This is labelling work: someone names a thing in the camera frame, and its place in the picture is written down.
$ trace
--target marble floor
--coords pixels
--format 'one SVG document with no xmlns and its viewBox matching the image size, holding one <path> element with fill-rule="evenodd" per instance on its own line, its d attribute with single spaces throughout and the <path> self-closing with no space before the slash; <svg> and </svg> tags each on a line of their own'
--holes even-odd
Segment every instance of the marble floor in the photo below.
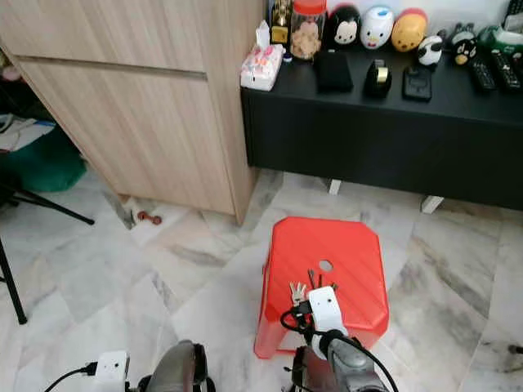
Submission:
<svg viewBox="0 0 523 392">
<path fill-rule="evenodd" d="M 289 386 L 291 358 L 253 353 L 272 225 L 286 216 L 362 221 L 379 234 L 391 320 L 373 352 L 402 392 L 522 391 L 523 215 L 422 196 L 262 171 L 245 223 L 158 205 L 164 223 L 128 230 L 88 173 L 49 198 L 96 219 L 90 227 L 20 206 L 0 234 L 29 322 L 16 323 L 0 285 L 0 391 L 42 391 L 107 350 L 131 355 L 129 381 L 149 374 L 180 339 L 205 345 L 218 391 Z M 88 391 L 71 377 L 57 391 Z"/>
</svg>

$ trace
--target wooden cabinet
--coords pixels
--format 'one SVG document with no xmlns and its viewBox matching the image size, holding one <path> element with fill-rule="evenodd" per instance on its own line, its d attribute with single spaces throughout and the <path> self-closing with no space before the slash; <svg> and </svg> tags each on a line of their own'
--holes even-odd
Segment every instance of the wooden cabinet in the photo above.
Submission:
<svg viewBox="0 0 523 392">
<path fill-rule="evenodd" d="M 260 0 L 0 0 L 0 45 L 115 193 L 242 221 Z"/>
<path fill-rule="evenodd" d="M 203 71 L 192 0 L 0 0 L 18 56 Z"/>
</svg>

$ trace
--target white wall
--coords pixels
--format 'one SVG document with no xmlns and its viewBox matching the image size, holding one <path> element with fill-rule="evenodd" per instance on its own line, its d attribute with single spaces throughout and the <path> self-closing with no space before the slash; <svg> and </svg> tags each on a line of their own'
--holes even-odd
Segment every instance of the white wall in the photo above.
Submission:
<svg viewBox="0 0 523 392">
<path fill-rule="evenodd" d="M 355 4 L 363 14 L 373 6 L 389 6 L 399 15 L 405 8 L 423 9 L 429 19 L 428 33 L 440 29 L 454 29 L 457 22 L 474 22 L 476 32 L 486 25 L 498 25 L 503 21 L 510 0 L 327 0 L 327 8 L 340 3 Z"/>
</svg>

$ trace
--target cabinet drawer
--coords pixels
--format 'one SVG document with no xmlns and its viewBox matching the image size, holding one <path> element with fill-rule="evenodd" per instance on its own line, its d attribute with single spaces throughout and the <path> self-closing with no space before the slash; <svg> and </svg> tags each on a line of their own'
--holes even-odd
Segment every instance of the cabinet drawer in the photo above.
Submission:
<svg viewBox="0 0 523 392">
<path fill-rule="evenodd" d="M 116 192 L 234 213 L 205 80 L 103 65 L 20 67 Z"/>
<path fill-rule="evenodd" d="M 192 0 L 0 0 L 19 56 L 203 71 Z"/>
</svg>

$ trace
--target red object on floor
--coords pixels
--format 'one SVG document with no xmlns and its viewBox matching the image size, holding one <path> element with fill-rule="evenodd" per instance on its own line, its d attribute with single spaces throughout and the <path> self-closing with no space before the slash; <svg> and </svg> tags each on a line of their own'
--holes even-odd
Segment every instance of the red object on floor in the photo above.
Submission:
<svg viewBox="0 0 523 392">
<path fill-rule="evenodd" d="M 320 268 L 320 261 L 333 267 Z M 378 236 L 365 224 L 342 220 L 288 217 L 272 231 L 272 242 L 264 267 L 258 331 L 254 352 L 269 359 L 288 332 L 279 322 L 293 305 L 289 282 L 302 282 L 311 290 L 307 270 L 315 271 L 315 285 L 336 283 L 336 297 L 343 324 L 370 348 L 385 333 L 389 308 Z"/>
</svg>

